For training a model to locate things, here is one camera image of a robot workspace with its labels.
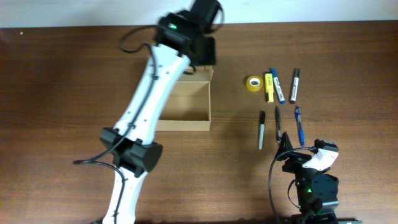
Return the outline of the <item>grey black permanent marker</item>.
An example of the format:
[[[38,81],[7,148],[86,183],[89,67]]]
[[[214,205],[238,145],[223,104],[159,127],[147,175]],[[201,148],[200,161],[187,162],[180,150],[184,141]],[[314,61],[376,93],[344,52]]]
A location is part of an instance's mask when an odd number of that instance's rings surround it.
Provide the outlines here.
[[[259,150],[262,150],[264,144],[264,130],[265,130],[265,120],[266,113],[265,111],[260,111],[260,123],[259,123]]]

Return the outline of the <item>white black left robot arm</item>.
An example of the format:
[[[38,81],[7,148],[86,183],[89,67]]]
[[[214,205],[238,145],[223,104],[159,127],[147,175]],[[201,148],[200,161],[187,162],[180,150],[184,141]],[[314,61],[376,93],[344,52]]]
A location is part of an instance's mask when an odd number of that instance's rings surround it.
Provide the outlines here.
[[[170,12],[154,28],[154,39],[138,48],[125,47],[131,30],[119,41],[125,53],[147,47],[150,55],[138,87],[127,109],[112,128],[103,128],[100,140],[106,150],[80,164],[101,165],[100,158],[113,155],[107,167],[115,173],[108,211],[99,223],[134,223],[136,205],[147,174],[157,165],[163,146],[154,141],[155,130],[166,102],[177,81],[187,68],[195,74],[197,67],[215,64],[213,27],[223,7],[217,0],[195,1],[190,10]]]

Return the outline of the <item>black whiteboard marker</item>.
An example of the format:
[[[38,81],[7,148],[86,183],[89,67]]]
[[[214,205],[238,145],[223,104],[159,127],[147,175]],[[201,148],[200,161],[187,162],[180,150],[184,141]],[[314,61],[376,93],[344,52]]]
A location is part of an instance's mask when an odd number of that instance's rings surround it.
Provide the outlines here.
[[[292,92],[290,95],[290,103],[294,104],[297,100],[297,92],[299,85],[300,70],[298,68],[294,69],[293,82],[292,82]]]

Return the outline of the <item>yellow tape roll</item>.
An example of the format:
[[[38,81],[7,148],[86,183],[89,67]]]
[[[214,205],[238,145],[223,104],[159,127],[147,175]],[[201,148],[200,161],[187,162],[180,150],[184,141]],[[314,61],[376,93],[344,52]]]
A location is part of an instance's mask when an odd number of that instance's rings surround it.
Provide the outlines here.
[[[246,88],[249,91],[259,91],[263,86],[263,79],[260,76],[250,76],[246,80]]]

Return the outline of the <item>black ballpoint pen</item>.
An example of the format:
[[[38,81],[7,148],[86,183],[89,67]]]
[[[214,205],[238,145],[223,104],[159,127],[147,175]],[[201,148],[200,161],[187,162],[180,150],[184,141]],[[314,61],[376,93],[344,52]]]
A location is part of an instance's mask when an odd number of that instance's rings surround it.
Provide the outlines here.
[[[280,144],[282,139],[281,126],[280,126],[280,109],[278,106],[275,107],[275,123],[276,123],[276,140]]]

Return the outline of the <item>yellow highlighter marker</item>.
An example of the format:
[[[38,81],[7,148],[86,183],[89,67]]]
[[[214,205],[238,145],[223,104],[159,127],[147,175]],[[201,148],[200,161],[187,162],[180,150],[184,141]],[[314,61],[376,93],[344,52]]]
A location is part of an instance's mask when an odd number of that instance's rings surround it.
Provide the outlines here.
[[[268,103],[274,102],[274,83],[271,73],[265,74],[265,89],[266,89],[266,101]]]

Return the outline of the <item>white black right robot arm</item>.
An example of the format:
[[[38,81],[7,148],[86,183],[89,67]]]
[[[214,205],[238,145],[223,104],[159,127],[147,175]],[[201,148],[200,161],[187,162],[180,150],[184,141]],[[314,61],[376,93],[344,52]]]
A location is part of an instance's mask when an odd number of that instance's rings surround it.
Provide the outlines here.
[[[316,139],[308,148],[313,155],[294,149],[287,133],[283,133],[275,155],[284,161],[282,171],[295,175],[299,215],[291,217],[291,223],[337,223],[335,209],[338,206],[337,177],[327,174],[338,157],[335,143]]]

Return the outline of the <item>brown cardboard box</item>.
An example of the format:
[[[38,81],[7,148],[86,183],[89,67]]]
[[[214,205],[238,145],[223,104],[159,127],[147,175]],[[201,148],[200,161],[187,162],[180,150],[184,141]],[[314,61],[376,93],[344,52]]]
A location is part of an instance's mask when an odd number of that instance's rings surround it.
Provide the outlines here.
[[[211,126],[211,79],[213,67],[197,67],[175,84],[160,116],[158,131],[209,131]]]

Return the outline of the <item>blue whiteboard marker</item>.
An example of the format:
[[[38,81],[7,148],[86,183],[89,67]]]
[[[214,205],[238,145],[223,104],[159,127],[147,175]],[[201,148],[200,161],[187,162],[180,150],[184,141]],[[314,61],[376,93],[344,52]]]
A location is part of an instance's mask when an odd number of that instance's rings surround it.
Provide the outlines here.
[[[277,72],[275,68],[271,68],[271,73],[272,73],[272,77],[273,77],[273,81],[274,81],[274,86],[275,86],[275,90],[277,92],[277,96],[279,99],[279,102],[281,104],[285,104],[285,98],[284,98],[284,94],[282,92],[282,88],[280,86],[280,82],[279,82],[279,78],[277,76]]]

